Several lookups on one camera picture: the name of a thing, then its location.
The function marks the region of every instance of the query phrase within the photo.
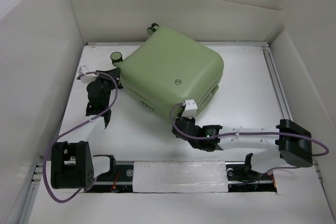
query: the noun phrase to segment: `green plastic block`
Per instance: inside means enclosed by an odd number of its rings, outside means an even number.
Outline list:
[[[142,105],[169,120],[171,107],[195,100],[197,114],[209,104],[223,75],[221,56],[167,27],[118,64],[124,89]],[[174,116],[182,111],[176,109]]]

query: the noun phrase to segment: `purple cable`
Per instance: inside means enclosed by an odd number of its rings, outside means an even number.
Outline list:
[[[95,115],[93,118],[89,119],[89,120],[86,120],[84,122],[82,122],[81,124],[78,124],[77,126],[73,127],[72,129],[69,129],[68,131],[60,134],[58,137],[55,137],[54,139],[51,140],[50,144],[48,145],[47,147],[47,150],[44,154],[44,158],[43,158],[43,167],[42,167],[42,174],[43,174],[43,181],[44,181],[44,185],[46,186],[46,189],[47,189],[47,192],[49,193],[49,195],[51,196],[51,198],[56,201],[57,203],[66,203],[68,201],[70,201],[71,199],[74,198],[74,196],[76,196],[81,190],[82,188],[78,189],[73,195],[71,195],[69,198],[67,199],[58,199],[53,191],[51,190],[49,184],[48,184],[48,180],[47,180],[47,171],[46,171],[46,166],[47,166],[47,158],[50,154],[50,151],[51,151],[51,148],[52,146],[57,142],[57,140],[59,140],[60,138],[64,137],[65,135],[68,135],[69,133],[73,132],[74,130],[78,129],[78,128],[81,128],[82,126],[88,124],[90,121],[94,120],[94,119],[97,119],[98,117],[102,116],[105,112],[107,112],[113,105],[114,103],[116,102],[117,100],[117,96],[118,96],[118,84],[117,82],[112,78],[110,77],[108,74],[106,73],[103,73],[103,72],[87,72],[86,74],[81,74],[80,76],[77,77],[77,79],[79,79],[80,77],[84,76],[84,75],[87,75],[87,74],[102,74],[104,76],[107,76],[108,78],[110,78],[115,86],[115,95],[114,95],[114,99],[112,101],[112,103],[102,112],[100,112],[98,115]]]
[[[178,107],[178,106],[182,106],[184,103],[177,103],[175,104],[171,109],[170,109],[170,113],[169,113],[169,118],[170,118],[170,121],[171,123],[173,124],[173,127],[174,129],[179,132],[182,136],[185,136],[185,137],[188,137],[188,138],[191,138],[191,139],[194,139],[194,140],[209,140],[209,139],[214,139],[214,138],[218,138],[218,137],[224,137],[224,136],[233,136],[233,135],[236,135],[236,132],[228,132],[228,133],[223,133],[223,134],[219,134],[219,135],[213,135],[213,136],[210,136],[210,137],[197,137],[197,136],[190,136],[188,134],[185,134],[184,132],[182,132],[176,125],[175,125],[175,122],[174,122],[174,116],[173,116],[173,112],[174,110]],[[315,140],[311,137],[307,137],[307,136],[302,136],[302,135],[298,135],[298,134],[293,134],[293,133],[286,133],[286,132],[240,132],[239,133],[240,135],[280,135],[280,136],[291,136],[291,137],[297,137],[297,138],[300,138],[300,139],[304,139],[304,140],[307,140],[307,141],[310,141],[312,143],[315,143],[319,146],[321,146],[322,148],[325,149],[324,152],[322,153],[318,153],[318,154],[313,154],[312,156],[314,157],[317,157],[317,156],[325,156],[329,153],[329,148],[324,145],[323,143],[321,143],[320,141],[318,140]]]

